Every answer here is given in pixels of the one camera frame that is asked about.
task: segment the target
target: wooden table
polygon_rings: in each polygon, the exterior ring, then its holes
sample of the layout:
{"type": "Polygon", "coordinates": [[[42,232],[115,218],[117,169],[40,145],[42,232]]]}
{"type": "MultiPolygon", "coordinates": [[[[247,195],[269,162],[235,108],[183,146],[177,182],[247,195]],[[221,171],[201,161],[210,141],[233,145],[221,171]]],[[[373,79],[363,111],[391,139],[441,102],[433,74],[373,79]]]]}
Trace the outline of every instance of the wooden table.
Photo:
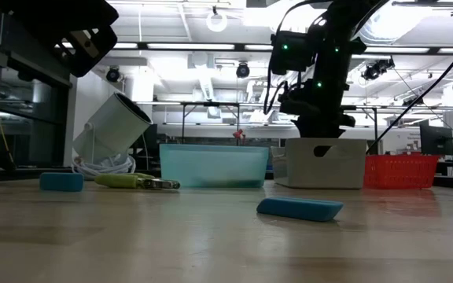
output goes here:
{"type": "Polygon", "coordinates": [[[3,282],[453,282],[453,189],[100,189],[0,183],[3,282]],[[335,222],[257,215],[339,200],[335,222]]]}

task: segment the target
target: red basket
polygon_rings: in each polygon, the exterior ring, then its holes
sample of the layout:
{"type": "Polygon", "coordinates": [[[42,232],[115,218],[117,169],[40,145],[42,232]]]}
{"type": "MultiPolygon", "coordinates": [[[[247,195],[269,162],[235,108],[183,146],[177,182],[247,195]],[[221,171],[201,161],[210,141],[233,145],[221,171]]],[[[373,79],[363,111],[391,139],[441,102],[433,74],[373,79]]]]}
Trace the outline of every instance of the red basket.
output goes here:
{"type": "Polygon", "coordinates": [[[424,189],[433,186],[439,156],[367,156],[364,187],[424,189]]]}

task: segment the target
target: blue eraser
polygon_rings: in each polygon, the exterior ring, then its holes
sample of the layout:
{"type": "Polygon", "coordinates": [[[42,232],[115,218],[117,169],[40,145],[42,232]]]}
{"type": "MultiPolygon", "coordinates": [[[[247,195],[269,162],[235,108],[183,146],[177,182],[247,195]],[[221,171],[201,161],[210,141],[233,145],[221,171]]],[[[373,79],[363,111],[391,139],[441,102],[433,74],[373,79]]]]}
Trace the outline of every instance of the blue eraser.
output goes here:
{"type": "Polygon", "coordinates": [[[258,213],[303,219],[310,221],[330,221],[344,207],[344,204],[331,200],[305,200],[289,197],[269,197],[258,204],[258,213]]]}
{"type": "Polygon", "coordinates": [[[61,192],[79,192],[83,189],[83,175],[78,173],[43,173],[39,188],[61,192]]]}

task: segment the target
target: blue object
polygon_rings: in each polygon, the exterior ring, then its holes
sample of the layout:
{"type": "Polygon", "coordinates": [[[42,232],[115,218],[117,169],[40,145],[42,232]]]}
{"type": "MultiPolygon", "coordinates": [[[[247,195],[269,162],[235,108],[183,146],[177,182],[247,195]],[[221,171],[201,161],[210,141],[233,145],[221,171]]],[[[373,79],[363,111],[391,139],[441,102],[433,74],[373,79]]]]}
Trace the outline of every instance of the blue object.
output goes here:
{"type": "Polygon", "coordinates": [[[160,145],[162,179],[182,187],[260,188],[268,148],[218,145],[160,145]]]}
{"type": "Polygon", "coordinates": [[[305,200],[289,197],[269,197],[258,204],[258,213],[303,219],[330,221],[344,207],[338,201],[305,200]]]}
{"type": "Polygon", "coordinates": [[[43,173],[39,188],[61,192],[79,192],[83,189],[83,175],[78,173],[43,173]]]}

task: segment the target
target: translucent blue container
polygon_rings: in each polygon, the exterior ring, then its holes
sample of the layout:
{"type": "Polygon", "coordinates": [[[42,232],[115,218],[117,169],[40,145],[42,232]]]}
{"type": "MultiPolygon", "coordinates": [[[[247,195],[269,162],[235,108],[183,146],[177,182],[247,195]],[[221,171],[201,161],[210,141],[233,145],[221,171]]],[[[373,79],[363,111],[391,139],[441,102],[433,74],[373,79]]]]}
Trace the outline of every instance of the translucent blue container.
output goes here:
{"type": "Polygon", "coordinates": [[[268,148],[219,145],[160,145],[162,179],[184,187],[260,188],[268,148]]]}

